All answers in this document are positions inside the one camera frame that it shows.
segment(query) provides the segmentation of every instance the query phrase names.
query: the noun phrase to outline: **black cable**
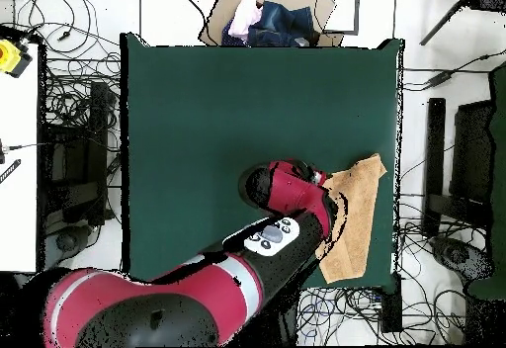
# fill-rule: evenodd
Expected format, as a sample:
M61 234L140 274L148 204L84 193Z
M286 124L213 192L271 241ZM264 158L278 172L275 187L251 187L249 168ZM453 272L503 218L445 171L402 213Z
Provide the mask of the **black cable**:
M447 147L445 150L443 150L443 152L446 152L450 149L452 149L453 147L455 147L454 144L452 144L450 147ZM417 168L418 166L422 165L424 162L427 161L427 158L425 158L424 160L422 160L421 162L417 163L415 166L413 166L412 168L409 168L406 172L404 172L402 174L402 176L400 177L400 181L402 181L402 179L409 173L411 172L413 169Z
M86 248L84 249L88 249L88 248L91 248L93 245L95 245L98 241L99 241L99 237L100 237L100 231L102 230L102 227L99 226L99 231L97 233L97 237L95 238L95 241L93 243L91 243L90 245L86 246Z
M208 38L217 46L219 46L219 44L212 39L211 35L210 35L210 27L208 25L208 21L206 20L206 15L204 15L204 12L202 12L202 9L199 8L199 6L197 6L197 4L193 1L193 0L188 0L198 11L199 13L201 14L202 16L202 19L204 21L204 27L206 28L206 33L208 34Z
M437 302L438 302L438 299L440 296L446 294L446 293L453 293L453 294L456 294L456 295L459 295L460 297L462 297L464 300L465 300L465 296L456 291L456 290L452 290L452 289L447 289L447 290L443 290L442 292L438 293L435 297L434 297L434 317L435 317L435 323L436 323L436 328L438 329L441 337L443 338L443 340L445 341L446 344L451 344L451 342L449 340L447 340L445 338L445 336L443 335L443 331L441 329L441 326L440 326L440 322L439 322L439 319L438 319L438 312L437 312Z
M403 89L405 91L418 92L418 91L425 91L425 90L430 89L430 88L435 88L436 86L439 86L442 83L445 83L447 80L449 80L454 75L454 73L459 72L460 70L464 69L466 66L474 63L475 61L486 60L486 59L488 59L490 57L495 57L497 55L502 55L504 53L506 53L506 48L503 49L502 51L495 52L493 54L481 55L480 57L474 58L473 60L468 61L467 63L465 63L462 66L457 67L457 68L455 68L453 70L448 70L448 71L440 72L436 76L433 76L432 78L430 78L429 80L426 80L423 83L404 83L404 85L419 85L419 86L426 85L423 88L420 88L420 89L410 89L410 88L405 88L404 87Z

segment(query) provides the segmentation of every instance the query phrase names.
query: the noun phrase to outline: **control buttons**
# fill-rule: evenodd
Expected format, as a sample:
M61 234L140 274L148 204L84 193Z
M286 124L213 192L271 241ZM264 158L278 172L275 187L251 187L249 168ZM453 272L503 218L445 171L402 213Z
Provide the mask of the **control buttons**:
M262 230L262 237L274 243L280 243L283 240L281 231L277 227L270 225Z

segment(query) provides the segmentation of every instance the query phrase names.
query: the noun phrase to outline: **green tabletop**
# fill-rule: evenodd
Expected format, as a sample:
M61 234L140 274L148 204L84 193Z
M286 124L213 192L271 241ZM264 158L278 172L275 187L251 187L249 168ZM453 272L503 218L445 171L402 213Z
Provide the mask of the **green tabletop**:
M332 172L377 152L387 173L367 272L331 286L388 285L400 47L148 47L128 35L130 273L154 278L258 219L237 192L252 164L294 157ZM319 269L306 286L326 286Z

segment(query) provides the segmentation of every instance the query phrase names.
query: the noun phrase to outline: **floor tile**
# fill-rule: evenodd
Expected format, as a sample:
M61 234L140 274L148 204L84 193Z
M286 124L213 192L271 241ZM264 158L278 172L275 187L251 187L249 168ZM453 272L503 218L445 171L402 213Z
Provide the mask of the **floor tile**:
M360 0L359 33L344 36L341 46L377 48L393 37L394 0Z
M459 0L396 0L395 36L406 40L404 67L453 69L506 48L506 18L499 13L456 13L424 46L422 39ZM491 70L506 54L477 61L466 69Z
M207 18L215 0L193 1ZM205 45L199 40L203 25L188 0L142 0L141 36L149 45Z
M353 31L355 28L355 0L333 0L334 11L325 25L327 31Z
M0 24L12 23L13 0L0 0Z

